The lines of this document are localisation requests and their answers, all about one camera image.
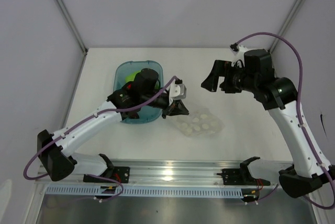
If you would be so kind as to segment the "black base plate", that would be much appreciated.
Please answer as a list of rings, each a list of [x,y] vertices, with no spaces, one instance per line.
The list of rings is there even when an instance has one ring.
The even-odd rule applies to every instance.
[[[86,183],[107,183],[109,181],[104,180],[103,178],[108,178],[114,181],[118,181],[122,184],[128,184],[130,178],[130,167],[126,166],[116,166],[114,168],[108,168],[101,175],[101,178],[95,178],[90,175],[84,175],[83,182]]]
[[[224,185],[229,186],[270,186],[271,184],[270,181],[265,179],[253,178],[249,172],[243,169],[222,169],[217,175],[222,178]]]

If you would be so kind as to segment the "left aluminium frame post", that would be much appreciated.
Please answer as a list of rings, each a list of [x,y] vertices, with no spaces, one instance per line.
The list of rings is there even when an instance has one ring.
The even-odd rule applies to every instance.
[[[86,55],[88,52],[88,49],[77,29],[77,26],[64,2],[64,0],[54,0],[61,16],[63,17],[63,20],[65,21],[68,29],[70,30],[72,36],[74,37],[78,47],[80,48],[80,51]]]

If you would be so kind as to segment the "aluminium frame post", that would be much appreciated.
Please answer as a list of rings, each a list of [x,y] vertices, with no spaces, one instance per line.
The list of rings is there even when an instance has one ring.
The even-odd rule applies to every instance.
[[[61,16],[63,17],[63,20],[65,21],[68,29],[70,30],[72,36],[74,37],[78,47],[80,48],[80,51],[86,55],[88,52],[88,49],[77,29],[77,26],[64,2],[64,0],[54,0]]]
[[[306,0],[294,0],[284,21],[281,23],[278,32],[276,33],[280,37],[284,37],[288,32],[290,26],[292,25],[293,21],[295,20],[297,14],[299,13],[300,9],[302,8],[304,2]]]

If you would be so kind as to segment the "light green chayote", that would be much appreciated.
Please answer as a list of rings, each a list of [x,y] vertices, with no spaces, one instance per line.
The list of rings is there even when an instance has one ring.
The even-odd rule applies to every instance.
[[[137,75],[138,73],[140,73],[140,72],[141,72],[141,71],[135,71],[135,72],[129,74],[128,76],[125,77],[125,82],[126,82],[126,83],[128,83],[128,82],[133,82],[134,79],[135,79],[135,77],[136,77],[136,75]]]

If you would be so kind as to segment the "blue plastic tray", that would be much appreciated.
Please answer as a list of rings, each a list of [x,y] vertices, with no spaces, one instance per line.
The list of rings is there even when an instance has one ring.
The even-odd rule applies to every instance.
[[[128,61],[122,63],[115,72],[113,91],[121,89],[125,84],[125,77],[135,71],[141,71],[142,69],[153,69],[158,75],[158,82],[156,88],[161,88],[163,85],[163,69],[161,65],[155,61]],[[144,106],[138,112],[136,118],[127,118],[122,121],[124,124],[146,124],[155,121],[161,116],[162,110],[158,108],[152,108]]]

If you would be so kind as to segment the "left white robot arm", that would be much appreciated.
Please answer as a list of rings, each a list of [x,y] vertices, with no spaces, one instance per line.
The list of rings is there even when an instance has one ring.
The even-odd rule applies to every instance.
[[[182,80],[173,77],[161,87],[158,72],[142,69],[78,123],[53,133],[40,132],[37,136],[38,158],[54,182],[71,174],[82,175],[84,182],[108,182],[116,175],[115,166],[107,155],[79,154],[76,150],[104,127],[130,118],[138,119],[144,106],[160,109],[162,118],[188,115],[183,104],[185,97],[186,86]]]

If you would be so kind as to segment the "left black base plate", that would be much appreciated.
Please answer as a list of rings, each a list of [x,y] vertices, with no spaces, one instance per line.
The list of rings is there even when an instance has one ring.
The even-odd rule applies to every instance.
[[[130,167],[126,166],[116,166],[114,168],[108,168],[101,175],[101,178],[95,178],[90,175],[84,175],[83,182],[86,183],[107,183],[109,181],[104,180],[103,178],[108,178],[114,181],[118,181],[122,184],[128,184],[130,178]]]

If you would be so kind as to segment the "aluminium mounting rail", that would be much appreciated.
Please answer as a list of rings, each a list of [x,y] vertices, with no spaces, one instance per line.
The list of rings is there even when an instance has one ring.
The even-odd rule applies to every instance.
[[[138,186],[213,186],[224,185],[217,173],[222,169],[243,169],[253,178],[279,183],[279,172],[293,167],[292,162],[267,161],[252,157],[246,161],[191,162],[191,161],[140,161],[110,160],[104,155],[73,154],[54,168],[40,167],[34,180],[83,182],[84,175],[101,178],[108,168],[130,167],[129,183]]]

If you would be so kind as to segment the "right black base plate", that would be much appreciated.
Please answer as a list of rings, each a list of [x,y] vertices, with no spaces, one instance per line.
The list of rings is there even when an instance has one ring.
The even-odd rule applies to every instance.
[[[253,178],[249,172],[243,169],[222,169],[217,175],[222,178],[224,185],[229,186],[270,186],[271,184],[270,181],[265,179]]]

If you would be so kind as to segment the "right aluminium frame post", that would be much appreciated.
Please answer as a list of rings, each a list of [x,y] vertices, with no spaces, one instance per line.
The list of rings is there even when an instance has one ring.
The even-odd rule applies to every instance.
[[[294,0],[284,21],[281,23],[278,32],[276,33],[280,37],[284,37],[288,32],[290,26],[292,25],[293,21],[295,20],[297,14],[299,13],[300,9],[302,8],[304,2],[306,0]]]

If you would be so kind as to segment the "clear zip top bag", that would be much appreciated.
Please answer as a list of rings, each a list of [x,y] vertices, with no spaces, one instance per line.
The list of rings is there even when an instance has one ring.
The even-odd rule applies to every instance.
[[[189,115],[168,117],[171,125],[188,137],[210,136],[217,134],[225,127],[224,123],[211,111],[198,104],[189,104]]]

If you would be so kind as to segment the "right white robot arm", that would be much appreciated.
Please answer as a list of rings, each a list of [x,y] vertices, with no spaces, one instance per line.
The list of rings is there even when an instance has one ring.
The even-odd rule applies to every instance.
[[[247,91],[276,122],[289,148],[293,164],[288,168],[279,162],[252,157],[240,164],[239,178],[251,184],[257,178],[279,183],[292,198],[305,196],[334,180],[334,166],[318,147],[309,126],[302,120],[302,106],[293,82],[275,77],[272,57],[264,49],[244,50],[241,64],[216,60],[201,87],[235,94]]]

